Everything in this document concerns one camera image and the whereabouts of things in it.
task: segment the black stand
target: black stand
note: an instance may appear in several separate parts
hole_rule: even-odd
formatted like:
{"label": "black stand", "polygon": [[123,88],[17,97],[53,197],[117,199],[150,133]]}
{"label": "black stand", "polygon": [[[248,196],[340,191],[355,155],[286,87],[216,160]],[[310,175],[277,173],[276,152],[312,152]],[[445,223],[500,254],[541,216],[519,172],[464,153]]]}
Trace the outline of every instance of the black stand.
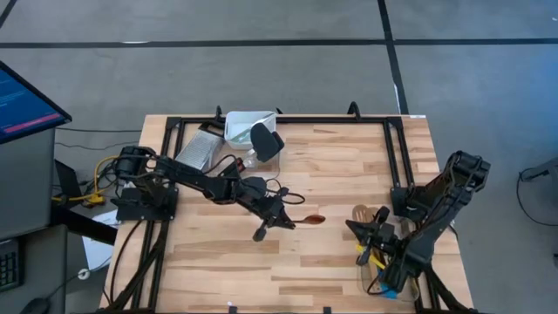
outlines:
{"label": "black stand", "polygon": [[114,245],[118,230],[105,225],[101,222],[95,222],[80,214],[76,214],[65,208],[52,208],[51,224],[63,224],[72,233],[80,236],[87,236],[93,240]]}
{"label": "black stand", "polygon": [[178,202],[178,188],[158,187],[158,193],[161,193],[165,202],[158,208],[146,205],[142,201],[142,193],[137,188],[125,188],[122,190],[122,201],[119,199],[112,200],[112,203],[119,207],[116,219],[119,221],[168,221],[174,219],[176,212],[176,203]]}

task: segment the computer screen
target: computer screen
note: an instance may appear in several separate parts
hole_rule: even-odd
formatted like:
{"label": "computer screen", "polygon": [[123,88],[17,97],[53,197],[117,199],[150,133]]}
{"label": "computer screen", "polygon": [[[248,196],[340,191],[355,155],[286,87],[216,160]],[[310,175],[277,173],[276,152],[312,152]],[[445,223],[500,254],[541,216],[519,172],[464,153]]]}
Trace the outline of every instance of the computer screen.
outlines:
{"label": "computer screen", "polygon": [[0,144],[69,121],[68,113],[0,62]]}

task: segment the silver cheese grater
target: silver cheese grater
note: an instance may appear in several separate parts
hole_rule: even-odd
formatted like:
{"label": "silver cheese grater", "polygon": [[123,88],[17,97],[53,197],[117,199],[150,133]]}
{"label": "silver cheese grater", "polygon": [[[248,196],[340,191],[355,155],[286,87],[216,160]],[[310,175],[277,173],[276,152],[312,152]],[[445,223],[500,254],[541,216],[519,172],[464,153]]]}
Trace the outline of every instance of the silver cheese grater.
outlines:
{"label": "silver cheese grater", "polygon": [[188,145],[176,156],[176,160],[198,170],[206,171],[213,165],[213,160],[221,151],[224,143],[225,140],[221,135],[209,131],[207,125],[201,125]]}

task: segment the clear plastic container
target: clear plastic container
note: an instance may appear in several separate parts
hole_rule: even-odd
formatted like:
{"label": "clear plastic container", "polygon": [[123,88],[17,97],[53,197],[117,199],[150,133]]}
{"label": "clear plastic container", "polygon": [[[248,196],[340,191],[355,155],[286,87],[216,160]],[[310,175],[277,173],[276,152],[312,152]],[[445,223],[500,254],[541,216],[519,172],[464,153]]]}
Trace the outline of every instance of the clear plastic container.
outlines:
{"label": "clear plastic container", "polygon": [[276,113],[274,112],[230,112],[225,122],[225,140],[233,149],[249,150],[252,148],[250,132],[238,138],[238,135],[251,127],[260,119],[270,132],[276,130]]}

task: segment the brown spoon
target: brown spoon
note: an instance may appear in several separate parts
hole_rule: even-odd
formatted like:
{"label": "brown spoon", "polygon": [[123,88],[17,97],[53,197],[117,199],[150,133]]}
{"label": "brown spoon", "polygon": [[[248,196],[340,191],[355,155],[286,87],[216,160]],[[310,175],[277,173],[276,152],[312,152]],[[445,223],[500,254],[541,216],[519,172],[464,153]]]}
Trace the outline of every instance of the brown spoon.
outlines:
{"label": "brown spoon", "polygon": [[306,223],[306,224],[320,224],[325,222],[325,217],[322,215],[309,215],[300,221],[293,221],[294,223]]}

